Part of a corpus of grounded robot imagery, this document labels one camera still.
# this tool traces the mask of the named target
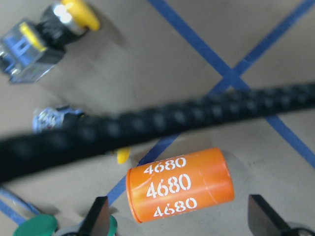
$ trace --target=black cable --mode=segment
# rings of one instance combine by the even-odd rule
[[[315,83],[232,92],[0,141],[0,181],[183,131],[315,106]]]

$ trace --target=orange battery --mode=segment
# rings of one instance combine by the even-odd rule
[[[130,169],[126,190],[132,215],[138,223],[234,199],[232,179],[219,148]]]

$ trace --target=blue tape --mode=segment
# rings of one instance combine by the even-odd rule
[[[18,225],[22,225],[25,222],[25,219],[22,216],[20,216],[2,200],[0,200],[0,210]]]
[[[0,187],[0,194],[6,197],[7,199],[17,203],[24,209],[31,211],[35,215],[40,214],[40,212],[32,204],[24,202],[21,198],[17,197],[15,194],[11,193],[10,191],[6,190],[3,187]]]
[[[238,90],[250,90],[250,87],[240,78],[280,37],[288,31],[314,4],[315,0],[304,0],[286,19],[284,19],[268,36],[266,36],[237,66],[232,70],[163,0],[148,0],[151,5],[178,31],[178,33],[220,74],[223,79],[207,94],[222,93],[230,86]],[[269,124],[313,167],[315,155],[312,151],[277,117],[266,118]],[[169,140],[160,140],[140,164],[153,162],[178,135]],[[126,177],[108,193],[111,205],[126,189]]]

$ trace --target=braided black cable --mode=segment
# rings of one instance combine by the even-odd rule
[[[206,126],[315,106],[315,83],[232,92],[0,141],[0,181]]]

